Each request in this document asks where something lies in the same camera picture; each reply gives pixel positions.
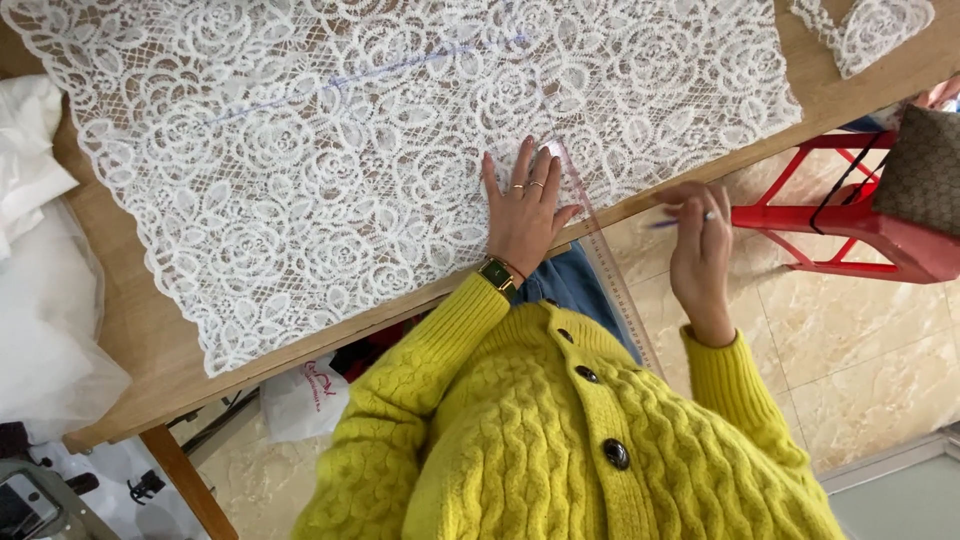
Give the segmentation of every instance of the clear plastic ruler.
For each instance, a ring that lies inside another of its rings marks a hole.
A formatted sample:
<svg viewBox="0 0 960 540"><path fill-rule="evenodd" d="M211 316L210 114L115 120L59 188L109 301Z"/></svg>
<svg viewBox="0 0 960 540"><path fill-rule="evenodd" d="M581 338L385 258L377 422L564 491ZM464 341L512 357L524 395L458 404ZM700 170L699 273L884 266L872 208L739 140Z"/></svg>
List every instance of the clear plastic ruler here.
<svg viewBox="0 0 960 540"><path fill-rule="evenodd" d="M628 336L633 343L634 350L631 353L634 358L637 358L643 367L666 380L663 377L663 370L660 367L660 361L657 360L657 354L654 352L650 337L647 336L647 330L643 328L643 323L640 321L640 315L636 311L636 305L630 296L627 283L623 279L623 274L620 273L616 261L613 260L613 252L607 243L607 239L603 236L600 220L597 219L593 204L587 196L577 167L570 159L570 155L566 152L566 147L561 140L550 140L544 146L550 149L550 154L560 157L564 165L564 172L573 181L573 186L580 198L580 204L587 211L587 219L580 224L587 231L587 234L580 238L580 244L587 253L593 273L600 280L607 297L607 303L610 304L617 319L617 326L620 328L621 334Z"/></svg>

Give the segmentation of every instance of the blue pen line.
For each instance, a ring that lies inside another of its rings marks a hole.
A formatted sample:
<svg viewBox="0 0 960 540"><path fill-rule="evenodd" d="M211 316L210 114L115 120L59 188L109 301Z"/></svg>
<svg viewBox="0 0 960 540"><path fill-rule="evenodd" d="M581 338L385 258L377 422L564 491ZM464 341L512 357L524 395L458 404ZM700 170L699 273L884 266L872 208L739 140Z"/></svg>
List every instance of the blue pen line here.
<svg viewBox="0 0 960 540"><path fill-rule="evenodd" d="M408 59L406 59L406 60L403 60L403 61L398 61L398 62L395 62L395 63L390 63L390 64L387 64L387 65L384 65L384 66L381 66L381 67L377 67L376 69L372 69L372 70L370 70L370 71L366 71L366 72L363 72L363 73L356 73L356 74L353 74L353 75L347 75L346 77L337 77L337 76L333 75L333 76L330 76L329 84L327 84L327 85L320 86L320 87L313 87L313 88L310 88L309 90L305 90L305 91L303 91L303 92L298 92L298 93L293 94L293 95L281 97L281 98L279 98L279 99L275 99L275 100L273 100L273 101L268 101L268 102L266 102L266 103L260 103L260 104L254 105L253 107L250 107L250 108L248 108L248 109L238 110L238 111L236 111L236 112L230 112L230 113L228 113L228 114L225 114L224 116L220 116L220 117L214 118L213 120L207 120L207 121L204 122L204 125L205 125L205 126L209 126L210 124L215 124L215 123L218 123L218 122L223 122L224 120L230 120L231 118L236 118L237 116L244 116L244 115L249 114L249 113L251 113L251 112L253 112L253 111L255 111L255 110L262 110L262 109L268 109L268 108L271 108L271 107L276 107L276 106L278 106L278 105L280 105L280 104L283 104L283 103L286 103L286 102L288 102L288 101L292 101L292 100L295 100L295 99L297 99L297 98L304 97L304 96L307 96L307 95L310 95L310 94L314 94L314 93L317 93L317 92L319 92L319 91L327 90L327 89L330 89L330 88L341 89L341 87L342 87L343 85L346 85L346 84L349 84L349 83L353 83L353 82L355 82L355 81L360 81L360 80L363 80L363 79L375 78L375 77L378 77L378 76L383 75L383 74L385 74L385 73L393 73L394 71L397 71L397 70L399 70L399 69L401 69L401 68L410 67L410 66L413 66L413 65L421 64L421 63L426 63L426 62L428 62L428 61L431 61L431 60L434 60L434 59L437 59L437 58L461 55L461 54L464 54L464 53L473 51L473 50L479 48L480 46L490 47L490 46L497 45L497 44L500 44L500 43L517 43L517 42L525 41L526 38L527 38L527 36L525 36L523 33L518 33L516 36L510 37L509 39L505 39L505 40L503 40L503 41L483 41L483 42L480 43L480 45L449 45L449 46L447 46L446 43L443 43L443 44L442 44L442 46L444 47L443 49L441 49L441 50L439 50L439 51L434 51L434 52L432 52L432 53L430 53L430 54L428 54L428 55L423 55L423 54L416 55L416 56L414 56L414 57L410 57L410 58L408 58Z"/></svg>

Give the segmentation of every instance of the woman's left hand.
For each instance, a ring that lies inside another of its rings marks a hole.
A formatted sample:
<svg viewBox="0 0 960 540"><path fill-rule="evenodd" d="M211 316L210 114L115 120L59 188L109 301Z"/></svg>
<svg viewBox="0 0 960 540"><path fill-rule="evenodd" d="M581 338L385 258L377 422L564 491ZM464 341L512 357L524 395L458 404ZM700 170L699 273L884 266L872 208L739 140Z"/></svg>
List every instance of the woman's left hand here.
<svg viewBox="0 0 960 540"><path fill-rule="evenodd" d="M496 183L493 159L486 152L483 156L481 176L490 204L487 254L507 263L516 286L537 269L554 237L581 209L580 205L568 205L554 214L560 190L560 158L541 148L530 169L533 152L534 138L527 136L520 143L511 186L505 194Z"/></svg>

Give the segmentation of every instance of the woman's right hand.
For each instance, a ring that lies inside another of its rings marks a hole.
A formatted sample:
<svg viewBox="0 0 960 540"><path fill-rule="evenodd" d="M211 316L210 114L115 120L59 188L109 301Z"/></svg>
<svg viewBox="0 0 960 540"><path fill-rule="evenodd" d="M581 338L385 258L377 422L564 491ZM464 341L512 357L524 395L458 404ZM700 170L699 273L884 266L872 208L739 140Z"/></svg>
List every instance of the woman's right hand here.
<svg viewBox="0 0 960 540"><path fill-rule="evenodd" d="M670 258L670 285L694 337L708 347L736 339L727 310L727 270L733 245L730 199L720 185L686 182L657 198L677 217L677 247Z"/></svg>

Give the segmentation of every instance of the cardigan sleeve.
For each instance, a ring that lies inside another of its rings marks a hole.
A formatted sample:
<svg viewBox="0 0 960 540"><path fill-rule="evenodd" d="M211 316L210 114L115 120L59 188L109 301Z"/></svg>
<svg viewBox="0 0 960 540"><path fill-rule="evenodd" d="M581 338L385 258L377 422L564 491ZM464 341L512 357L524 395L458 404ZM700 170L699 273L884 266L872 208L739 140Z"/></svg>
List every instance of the cardigan sleeve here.
<svg viewBox="0 0 960 540"><path fill-rule="evenodd" d="M793 480L822 503L827 500L810 470L810 457L790 437L740 331L730 345L714 349L693 337L690 326L680 330L690 363L693 399L716 412L744 433Z"/></svg>
<svg viewBox="0 0 960 540"><path fill-rule="evenodd" d="M292 538L399 538L420 475L426 420L480 340L507 314L477 274L385 353L349 390L313 498Z"/></svg>

